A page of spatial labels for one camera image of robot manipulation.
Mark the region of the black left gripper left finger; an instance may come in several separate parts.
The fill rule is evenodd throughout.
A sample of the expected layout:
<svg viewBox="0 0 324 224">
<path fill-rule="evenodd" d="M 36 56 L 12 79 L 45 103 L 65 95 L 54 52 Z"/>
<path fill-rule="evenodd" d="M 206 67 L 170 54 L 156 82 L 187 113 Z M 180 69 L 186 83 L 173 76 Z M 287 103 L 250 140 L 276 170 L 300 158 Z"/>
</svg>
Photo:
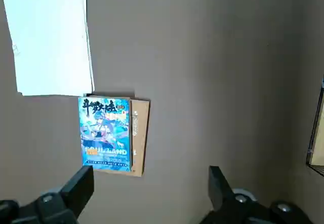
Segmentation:
<svg viewBox="0 0 324 224">
<path fill-rule="evenodd" d="M 58 192 L 47 192 L 24 206 L 1 200 L 1 223 L 78 223 L 93 193 L 93 167 L 83 166 Z"/>
</svg>

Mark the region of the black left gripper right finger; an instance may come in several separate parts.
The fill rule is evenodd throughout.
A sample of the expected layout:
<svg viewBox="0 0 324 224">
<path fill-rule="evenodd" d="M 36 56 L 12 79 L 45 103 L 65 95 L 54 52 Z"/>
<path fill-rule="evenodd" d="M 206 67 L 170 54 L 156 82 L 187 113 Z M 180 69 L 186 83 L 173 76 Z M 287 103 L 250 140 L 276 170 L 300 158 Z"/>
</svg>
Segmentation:
<svg viewBox="0 0 324 224">
<path fill-rule="evenodd" d="M 208 196 L 212 210 L 200 223 L 312 223 L 296 204 L 277 200 L 264 206 L 244 189 L 233 189 L 220 167 L 210 166 Z"/>
</svg>

